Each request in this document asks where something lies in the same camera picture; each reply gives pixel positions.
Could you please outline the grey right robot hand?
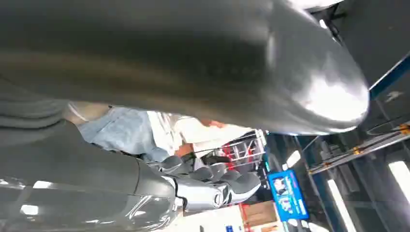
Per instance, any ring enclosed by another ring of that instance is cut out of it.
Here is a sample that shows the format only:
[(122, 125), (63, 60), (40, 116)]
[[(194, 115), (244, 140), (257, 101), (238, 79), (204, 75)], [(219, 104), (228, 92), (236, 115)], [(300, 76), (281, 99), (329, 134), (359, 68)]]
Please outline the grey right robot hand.
[(3, 0), (1, 231), (150, 232), (260, 186), (99, 148), (63, 117), (70, 101), (327, 135), (365, 119), (369, 92), (348, 50), (287, 0)]

